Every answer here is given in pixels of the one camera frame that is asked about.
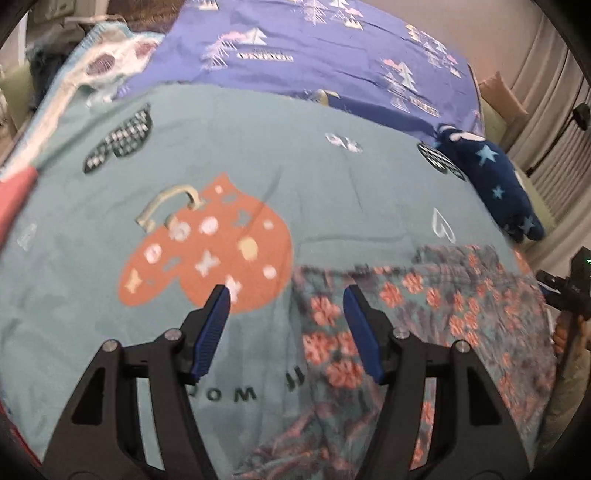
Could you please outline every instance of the cushion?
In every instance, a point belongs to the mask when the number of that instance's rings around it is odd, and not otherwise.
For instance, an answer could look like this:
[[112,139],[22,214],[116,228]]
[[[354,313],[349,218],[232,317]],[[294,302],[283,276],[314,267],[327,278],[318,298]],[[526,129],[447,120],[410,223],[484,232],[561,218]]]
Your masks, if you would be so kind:
[[29,105],[35,91],[28,62],[8,72],[0,80],[0,90],[2,90],[8,104],[8,112],[12,122],[19,130],[29,117]]
[[507,131],[507,122],[484,99],[481,99],[484,130],[487,140],[499,144]]
[[528,113],[501,77],[500,72],[479,83],[480,94],[509,124]]
[[515,242],[544,237],[544,228],[519,182],[509,157],[493,142],[440,125],[437,149],[470,179],[501,229]]
[[546,232],[546,235],[549,235],[550,232],[556,228],[556,220],[554,219],[554,215],[552,215],[549,208],[546,206],[544,199],[535,189],[534,184],[527,177],[527,175],[525,175],[525,173],[519,167],[515,165],[513,166],[515,168],[517,179],[527,193],[527,196],[530,198],[531,206],[534,208],[534,212],[540,220],[542,227],[544,227],[544,232]]

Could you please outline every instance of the pillow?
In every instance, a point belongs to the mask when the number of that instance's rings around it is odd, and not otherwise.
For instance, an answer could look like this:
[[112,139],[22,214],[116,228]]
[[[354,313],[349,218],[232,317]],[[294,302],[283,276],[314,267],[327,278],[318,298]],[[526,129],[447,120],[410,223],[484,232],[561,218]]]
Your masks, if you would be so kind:
[[544,237],[544,228],[507,155],[493,142],[440,125],[436,147],[470,179],[495,222],[515,242]]
[[482,98],[503,117],[507,124],[528,115],[523,105],[506,85],[500,72],[479,83],[478,88]]
[[515,175],[517,175],[517,179],[521,186],[527,193],[527,196],[530,198],[531,206],[534,208],[534,212],[536,216],[539,218],[542,227],[544,228],[544,232],[546,235],[549,235],[556,228],[556,220],[554,220],[554,215],[550,212],[549,208],[546,206],[544,199],[535,189],[534,184],[531,180],[527,177],[527,175],[519,168],[513,165],[515,168]]
[[486,139],[498,145],[507,131],[507,122],[486,100],[481,99],[481,102]]

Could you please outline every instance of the red fabric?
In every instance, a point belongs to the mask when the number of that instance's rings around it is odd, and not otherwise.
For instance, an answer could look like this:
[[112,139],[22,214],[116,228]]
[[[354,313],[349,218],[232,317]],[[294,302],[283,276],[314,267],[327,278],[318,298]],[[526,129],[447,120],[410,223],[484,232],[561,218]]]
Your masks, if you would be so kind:
[[37,176],[34,167],[27,167],[7,181],[0,181],[0,245],[4,243],[12,221],[21,211]]

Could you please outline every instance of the human hand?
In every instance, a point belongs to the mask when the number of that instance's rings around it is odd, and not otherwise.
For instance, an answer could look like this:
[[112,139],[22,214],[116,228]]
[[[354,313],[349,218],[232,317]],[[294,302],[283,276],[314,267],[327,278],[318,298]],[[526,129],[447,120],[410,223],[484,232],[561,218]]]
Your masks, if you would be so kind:
[[[552,335],[552,340],[554,341],[553,348],[556,355],[561,355],[564,353],[566,342],[569,337],[569,327],[572,316],[572,312],[561,312],[558,316],[558,319],[556,320],[556,328],[554,330],[554,334]],[[579,315],[577,324],[579,325],[579,329],[582,331],[582,342],[583,345],[585,345],[588,332],[585,321],[581,315]]]

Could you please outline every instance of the beige curtain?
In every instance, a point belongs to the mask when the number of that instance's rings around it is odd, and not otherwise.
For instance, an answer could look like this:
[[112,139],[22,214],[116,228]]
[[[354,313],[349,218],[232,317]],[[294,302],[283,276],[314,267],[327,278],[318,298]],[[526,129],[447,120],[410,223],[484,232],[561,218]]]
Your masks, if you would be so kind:
[[563,132],[531,177],[558,227],[541,242],[529,244],[526,254],[533,269],[552,270],[570,258],[591,229],[591,131],[568,123],[576,105],[591,105],[591,90],[545,16],[512,91],[530,113],[521,133],[504,139],[503,147],[518,166],[527,170],[535,165]]
[[[552,145],[572,109],[589,101],[583,72],[545,16],[512,90],[530,119],[511,145],[504,147],[509,147],[509,156],[526,170]],[[590,135],[572,123],[531,178],[558,222],[589,181],[590,148]]]

